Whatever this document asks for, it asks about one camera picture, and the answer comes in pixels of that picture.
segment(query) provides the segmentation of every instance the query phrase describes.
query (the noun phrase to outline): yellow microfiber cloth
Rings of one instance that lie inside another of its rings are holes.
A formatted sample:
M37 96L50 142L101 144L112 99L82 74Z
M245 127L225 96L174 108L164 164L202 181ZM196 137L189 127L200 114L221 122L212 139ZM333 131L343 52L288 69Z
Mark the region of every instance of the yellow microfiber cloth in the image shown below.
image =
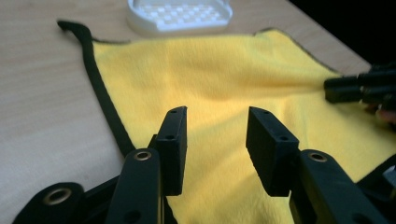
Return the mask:
M359 104L324 100L324 80L339 74L276 29L115 43L59 24L91 45L87 71L103 80L135 147L147 147L168 110L188 108L183 193L168 197L178 223L292 223L289 199L267 196L248 155L250 106L271 111L300 149L332 155L355 182L396 152L395 133Z

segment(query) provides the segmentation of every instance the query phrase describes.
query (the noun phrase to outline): wooden table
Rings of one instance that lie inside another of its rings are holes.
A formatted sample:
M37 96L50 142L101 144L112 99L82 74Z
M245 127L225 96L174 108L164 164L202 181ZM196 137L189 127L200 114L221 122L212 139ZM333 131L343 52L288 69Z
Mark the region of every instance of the wooden table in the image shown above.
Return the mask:
M369 64L288 1L231 0L226 34L275 27L344 73ZM145 38L126 23L126 0L0 2L0 223L58 182L91 189L120 173L123 158L82 63L80 44L57 19L108 40Z

